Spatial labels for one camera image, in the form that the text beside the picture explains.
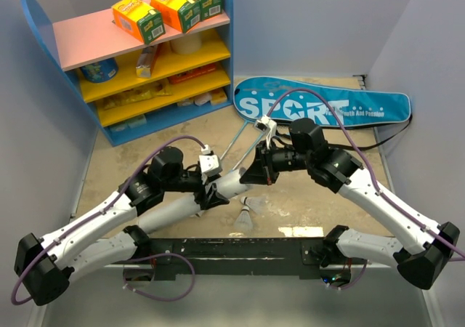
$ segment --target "badminton shuttlecock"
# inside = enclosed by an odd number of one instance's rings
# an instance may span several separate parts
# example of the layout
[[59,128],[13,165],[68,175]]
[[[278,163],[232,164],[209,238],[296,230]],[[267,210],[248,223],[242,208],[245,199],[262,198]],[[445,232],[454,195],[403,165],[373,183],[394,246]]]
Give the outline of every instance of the badminton shuttlecock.
[[248,198],[247,196],[243,196],[240,198],[240,203],[250,207],[250,209],[257,214],[261,214],[266,207],[265,197],[263,196],[259,198]]
[[248,233],[254,229],[254,223],[250,218],[250,208],[243,206],[240,210],[239,217],[234,222],[234,228],[241,233]]

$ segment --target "blue shelf frame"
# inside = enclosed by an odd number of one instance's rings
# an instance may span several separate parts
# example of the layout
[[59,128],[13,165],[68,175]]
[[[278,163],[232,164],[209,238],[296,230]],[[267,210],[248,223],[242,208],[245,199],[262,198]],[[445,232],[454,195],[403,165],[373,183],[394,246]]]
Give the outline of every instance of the blue shelf frame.
[[58,56],[57,42],[53,31],[53,25],[45,11],[37,0],[20,0],[21,7],[25,19],[32,31],[32,34],[37,40],[37,43],[44,51],[46,56],[54,64],[57,69],[57,76],[62,76],[70,87],[70,95],[75,95],[80,99],[81,104],[85,107],[91,120],[100,128],[112,146],[117,146],[130,142],[147,134],[160,131],[170,126],[180,124],[184,121],[196,118],[215,110],[222,109],[233,104],[234,96],[234,49],[233,49],[233,26],[234,26],[234,9],[233,0],[225,0],[225,12],[230,18],[230,24],[217,27],[218,34],[223,42],[230,50],[231,57],[222,61],[222,66],[227,72],[231,85],[225,87],[227,94],[227,102],[220,105],[211,105],[210,103],[200,107],[196,105],[188,105],[186,107],[178,107],[177,105],[169,105],[160,110],[145,114],[147,124],[134,129],[125,129],[121,132],[112,132],[109,128],[103,127],[97,115],[97,109],[93,103],[85,103],[81,95],[81,87],[79,85],[76,70],[63,71],[60,65]]

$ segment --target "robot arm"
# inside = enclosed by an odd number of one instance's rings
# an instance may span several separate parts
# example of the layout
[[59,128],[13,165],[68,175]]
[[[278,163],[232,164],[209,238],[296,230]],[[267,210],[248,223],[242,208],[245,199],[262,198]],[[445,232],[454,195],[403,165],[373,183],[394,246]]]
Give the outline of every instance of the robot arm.
[[[104,265],[128,260],[148,251],[147,233],[194,215],[200,210],[229,203],[228,198],[250,188],[239,182],[243,171],[221,177],[218,156],[202,148],[195,170],[183,168],[183,154],[166,147],[118,191],[70,224],[37,238],[28,234],[18,245],[15,272],[37,305],[51,302],[75,281]],[[164,193],[190,193],[171,205],[147,212],[163,201]],[[115,227],[138,216],[139,226],[129,226],[113,238],[99,240]]]
[[[254,162],[241,177],[241,182],[272,185],[282,171],[307,170],[317,184],[351,200],[394,235],[388,238],[362,234],[338,226],[325,237],[325,253],[320,254],[322,266],[337,257],[367,259],[396,267],[408,282],[419,288],[431,288],[453,254],[431,233],[456,245],[460,232],[455,225],[449,222],[439,225],[385,187],[377,190],[369,170],[344,150],[330,148],[321,127],[308,118],[291,123],[292,146],[284,148],[278,148],[269,139],[275,131],[269,120],[258,120],[256,127],[268,137],[256,146]],[[426,225],[429,231],[401,214],[393,203],[409,217]]]

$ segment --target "toy shelf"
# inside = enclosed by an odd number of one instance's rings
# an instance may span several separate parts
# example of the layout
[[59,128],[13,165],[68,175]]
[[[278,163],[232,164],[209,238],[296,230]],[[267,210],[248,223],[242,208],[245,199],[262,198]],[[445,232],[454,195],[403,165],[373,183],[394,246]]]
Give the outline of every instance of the toy shelf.
[[119,71],[110,81],[95,84],[87,81],[82,73],[78,72],[84,102],[94,102],[127,89],[133,89],[137,86],[230,57],[229,50],[214,29],[203,31],[201,37],[201,49],[192,54],[173,53],[169,42],[160,45],[160,54],[150,78],[138,78],[136,76],[135,64],[140,55],[139,51],[116,57]]
[[212,73],[171,85],[173,94],[170,96],[155,97],[151,100],[142,100],[108,110],[104,110],[102,101],[99,101],[96,104],[97,112],[102,126],[110,126],[128,118],[133,118],[140,114],[145,114],[186,98],[196,96],[197,94],[229,85],[230,82],[230,78],[228,78],[226,72],[220,67]]
[[[61,68],[71,70],[82,65],[147,47],[147,45],[118,28],[112,21],[113,13],[111,9],[105,9],[89,15],[53,23]],[[229,22],[229,17],[222,13],[219,16],[200,22],[187,33],[198,33]],[[150,45],[160,44],[186,35],[169,25],[165,25],[165,30],[166,33]]]
[[[160,44],[160,53],[150,78],[137,78],[135,66],[140,50],[145,48],[113,23],[111,9],[52,23],[37,0],[20,0],[26,21],[39,46],[57,69],[56,76],[64,79],[69,95],[77,97],[89,119],[100,128],[114,146],[146,134],[165,129],[233,103],[233,0],[225,0],[224,12],[199,22],[187,33],[201,33],[202,47],[192,54],[175,54],[167,41],[185,34],[165,25],[166,33],[151,45]],[[94,84],[84,79],[78,69],[100,60],[114,57],[118,73],[109,81]],[[102,99],[127,89],[166,78],[186,70],[217,62],[212,73],[171,85],[170,96],[103,110]],[[176,102],[223,87],[227,101],[200,107],[178,106]],[[109,126],[144,114],[147,123],[123,131]]]

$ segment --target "beige floor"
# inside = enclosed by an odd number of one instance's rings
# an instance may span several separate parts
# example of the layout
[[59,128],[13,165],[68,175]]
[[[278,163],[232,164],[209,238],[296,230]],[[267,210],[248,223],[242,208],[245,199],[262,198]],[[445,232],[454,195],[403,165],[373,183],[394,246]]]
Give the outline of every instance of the beige floor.
[[[355,78],[299,78],[299,80],[359,88]],[[221,154],[242,123],[243,120],[239,118],[234,107],[230,106],[115,148],[112,148],[99,133],[79,201],[77,217],[101,203],[132,173],[145,156],[168,139],[180,134],[191,134],[210,144],[216,153]],[[375,142],[372,129],[351,131],[350,134],[359,145],[370,145]],[[258,132],[248,125],[227,155],[224,161],[225,171],[229,171],[234,166],[257,137]],[[329,142],[347,144],[340,130],[325,130],[325,137]],[[185,166],[196,162],[198,146],[195,143],[180,141],[174,145],[184,151]],[[378,180],[387,185],[378,150],[370,151],[367,156],[373,164]],[[248,156],[242,166],[249,166],[252,158],[253,154]],[[164,202],[170,202],[180,195],[167,193]],[[305,171],[282,173],[277,184],[271,187],[255,187],[248,195],[264,196],[267,200],[265,213],[259,216],[252,214],[254,230],[249,234],[250,236],[282,237],[285,234],[289,235],[289,228],[294,227],[300,229],[308,227],[307,230],[311,231],[307,234],[326,234],[337,224],[348,225],[359,231],[377,235],[389,234],[363,210],[341,196],[316,185]],[[185,219],[151,235],[171,238],[241,236],[233,227],[239,213],[239,201],[231,200],[229,205],[211,209],[200,219],[197,217]],[[110,234],[116,233],[124,226],[126,225],[122,225]]]

